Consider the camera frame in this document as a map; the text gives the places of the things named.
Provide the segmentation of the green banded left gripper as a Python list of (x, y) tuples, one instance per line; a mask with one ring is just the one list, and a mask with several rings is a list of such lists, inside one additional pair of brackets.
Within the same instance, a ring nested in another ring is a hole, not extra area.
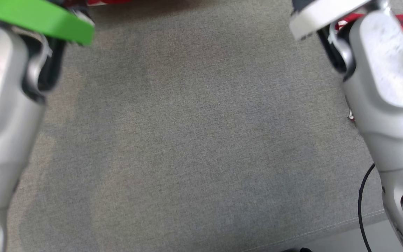
[(95, 34), (93, 24), (46, 0), (0, 0), (0, 21), (80, 45)]

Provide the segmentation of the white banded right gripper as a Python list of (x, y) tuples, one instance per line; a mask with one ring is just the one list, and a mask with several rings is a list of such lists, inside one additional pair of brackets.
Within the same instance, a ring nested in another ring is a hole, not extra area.
[(337, 40), (335, 25), (343, 17), (367, 5), (369, 0), (293, 0), (293, 14), (289, 22), (290, 32), (296, 41), (331, 28), (328, 41)]

